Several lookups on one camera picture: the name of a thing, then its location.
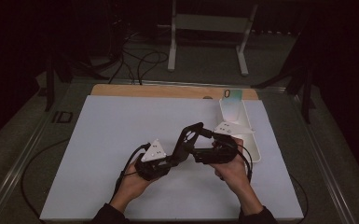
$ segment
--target black sleeve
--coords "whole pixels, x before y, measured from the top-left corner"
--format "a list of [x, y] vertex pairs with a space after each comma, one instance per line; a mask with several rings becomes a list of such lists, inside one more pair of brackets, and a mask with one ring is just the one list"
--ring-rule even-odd
[[261, 211], [259, 214], [254, 214], [250, 216], [246, 216], [243, 214], [243, 211], [241, 209], [240, 211], [240, 218], [239, 218], [240, 224], [275, 224], [278, 223], [272, 213], [267, 209], [265, 206], [263, 206], [263, 211]]
[[97, 215], [92, 219], [92, 224], [125, 224], [130, 223], [116, 208], [110, 204], [104, 204]]

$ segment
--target white board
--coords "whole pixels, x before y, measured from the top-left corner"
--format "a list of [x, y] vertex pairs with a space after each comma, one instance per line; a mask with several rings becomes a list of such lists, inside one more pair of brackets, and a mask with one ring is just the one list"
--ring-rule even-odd
[[[262, 160], [252, 186], [276, 218], [301, 218], [293, 185], [261, 101], [245, 101]], [[168, 155], [186, 126], [212, 130], [216, 100], [89, 96], [49, 192], [41, 218], [90, 220], [110, 200], [116, 179], [132, 152], [159, 139]], [[212, 140], [200, 137], [196, 147]], [[187, 161], [153, 183], [125, 212], [132, 220], [236, 219], [240, 205], [208, 165]]]

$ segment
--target white triangular marker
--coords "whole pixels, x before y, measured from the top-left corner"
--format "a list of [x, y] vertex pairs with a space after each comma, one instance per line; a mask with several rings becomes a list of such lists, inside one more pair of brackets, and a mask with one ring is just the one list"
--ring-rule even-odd
[[167, 157], [167, 153], [164, 152], [159, 140], [156, 139], [147, 149], [146, 153], [142, 157], [142, 161], [155, 161], [165, 157]]
[[230, 123], [223, 121], [216, 128], [214, 128], [214, 133], [221, 133], [226, 135], [236, 135], [236, 134], [246, 134], [246, 133], [254, 133], [255, 131], [246, 128], [240, 124]]

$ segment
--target wooden edge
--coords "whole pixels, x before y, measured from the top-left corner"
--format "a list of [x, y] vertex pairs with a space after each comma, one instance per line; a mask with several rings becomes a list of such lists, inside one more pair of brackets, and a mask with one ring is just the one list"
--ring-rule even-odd
[[[190, 99], [213, 98], [218, 100], [222, 98], [223, 91], [226, 89], [229, 88], [97, 84], [92, 88], [91, 95]], [[242, 99], [258, 100], [258, 96], [253, 89], [242, 89]]]

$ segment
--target floor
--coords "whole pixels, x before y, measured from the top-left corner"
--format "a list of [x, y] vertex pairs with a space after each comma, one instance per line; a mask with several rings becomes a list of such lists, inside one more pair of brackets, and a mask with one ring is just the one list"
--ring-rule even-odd
[[[46, 98], [35, 95], [0, 132], [0, 223], [39, 223], [29, 203], [40, 214], [48, 190], [60, 165], [66, 144], [87, 95], [97, 83], [145, 85], [228, 86], [249, 88], [277, 75], [296, 39], [287, 35], [251, 35], [245, 49], [249, 76], [240, 75], [232, 41], [196, 42], [179, 38], [176, 68], [167, 71], [167, 62], [145, 73], [154, 63], [136, 59], [153, 50], [169, 52], [169, 42], [134, 36], [125, 46], [120, 62], [101, 72], [111, 80], [95, 80], [74, 71], [72, 83], [56, 81], [56, 101], [45, 112]], [[94, 63], [103, 59], [95, 58]], [[154, 53], [144, 61], [164, 61]], [[38, 77], [40, 86], [45, 76]], [[311, 124], [304, 122], [298, 96], [287, 95], [287, 79], [258, 90], [283, 159], [293, 177], [297, 197], [305, 214], [302, 223], [359, 223], [359, 168], [337, 124], [329, 114], [316, 87], [312, 89]], [[72, 112], [68, 123], [53, 122], [56, 111]], [[281, 223], [299, 223], [281, 221]]]

